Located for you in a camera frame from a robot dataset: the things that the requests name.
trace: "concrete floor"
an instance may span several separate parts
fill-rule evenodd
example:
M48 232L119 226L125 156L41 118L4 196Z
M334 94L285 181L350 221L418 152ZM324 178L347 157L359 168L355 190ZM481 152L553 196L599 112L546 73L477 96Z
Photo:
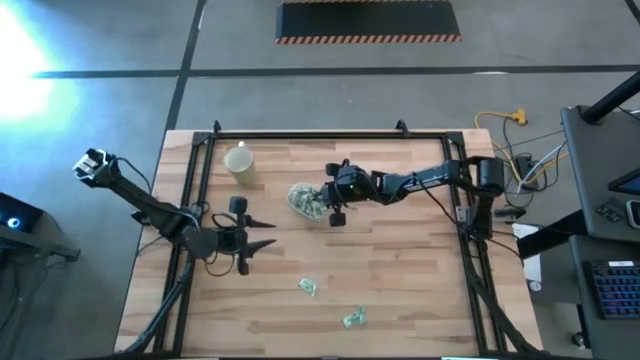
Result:
M640 26L623 0L452 1L459 44L275 46L275 0L210 0L194 69L363 66L618 65L640 61ZM78 263L43 283L16 358L109 354L140 227L130 207L73 178L89 147L129 158L152 178L175 78L23 80L32 71L177 70L196 0L14 0L0 2L0 191L50 212ZM7 29L17 29L5 37ZM190 79L178 129L465 128L479 111L525 108L512 142L560 130L560 109L590 104L630 73L327 76ZM640 107L640 98L625 106ZM498 142L502 121L482 120ZM563 135L516 148L540 158ZM568 160L558 184L537 194L524 221L553 222L579 208ZM545 261L547 272L563 254ZM534 296L545 348L584 355L569 343L574 308Z

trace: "yellow and black striped mat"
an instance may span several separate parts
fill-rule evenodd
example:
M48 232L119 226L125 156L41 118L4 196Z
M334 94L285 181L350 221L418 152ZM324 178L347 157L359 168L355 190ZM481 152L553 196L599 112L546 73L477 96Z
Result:
M460 41L448 0L290 0L278 6L281 45Z

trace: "keyboard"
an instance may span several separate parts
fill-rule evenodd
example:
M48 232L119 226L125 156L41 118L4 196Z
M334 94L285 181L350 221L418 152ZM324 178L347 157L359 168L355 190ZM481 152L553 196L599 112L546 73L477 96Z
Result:
M640 319L640 261L588 261L584 269L602 319Z

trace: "wooden tabletop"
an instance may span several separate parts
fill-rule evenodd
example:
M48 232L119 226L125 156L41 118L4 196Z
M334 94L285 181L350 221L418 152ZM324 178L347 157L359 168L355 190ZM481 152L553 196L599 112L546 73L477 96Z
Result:
M468 156L493 156L486 130L463 132ZM154 196L162 201L180 202L192 135L193 131L167 133L154 186ZM426 194L416 193L386 207L358 203L347 210L343 228L329 227L326 218L307 220L286 201L296 183L320 186L328 181L327 162L349 158L367 171L399 173L441 164L439 140L247 140L246 144L255 156L255 184L235 184L222 158L236 142L219 140L207 201L211 211L218 212L227 211L231 196L246 197L249 214L278 226L250 229L250 240L278 241L249 260L249 276L240 276L234 268L225 277L212 277L198 261L184 356L477 354L456 229ZM197 173L193 198L199 179ZM433 193L450 208L448 188ZM210 216L203 226L213 226ZM509 231L506 226L500 229ZM155 237L155 230L145 229L141 246ZM517 250L509 236L494 239ZM116 350L130 345L157 311L169 253L170 244L159 241L137 258ZM500 305L528 341L541 348L520 260L491 243L489 256ZM220 256L210 268L223 272L230 261ZM317 283L315 297L298 288L302 277ZM366 306L368 324L347 330L342 318L358 305ZM491 338L486 309L484 313ZM172 342L172 325L167 346Z

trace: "white mug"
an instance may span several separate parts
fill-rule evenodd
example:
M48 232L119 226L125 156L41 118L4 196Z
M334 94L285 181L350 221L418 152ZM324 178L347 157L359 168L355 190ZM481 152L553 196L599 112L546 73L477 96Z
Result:
M253 153L245 146L244 141L240 141L238 146L224 154L224 166L238 184L251 184L255 180Z

